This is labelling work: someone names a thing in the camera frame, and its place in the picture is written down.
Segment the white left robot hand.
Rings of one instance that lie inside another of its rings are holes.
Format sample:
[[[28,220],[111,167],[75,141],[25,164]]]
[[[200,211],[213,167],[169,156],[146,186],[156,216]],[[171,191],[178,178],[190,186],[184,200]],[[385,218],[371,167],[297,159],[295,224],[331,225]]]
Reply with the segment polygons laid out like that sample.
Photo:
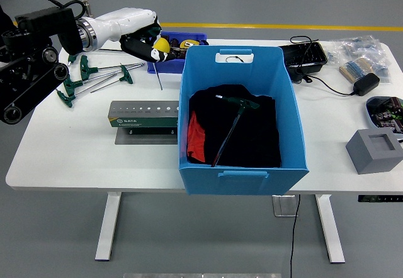
[[[154,11],[122,8],[86,21],[93,29],[93,34],[89,35],[88,51],[101,48],[109,40],[120,42],[124,52],[147,62],[166,62],[176,58],[174,53],[154,47],[161,37],[161,26]]]

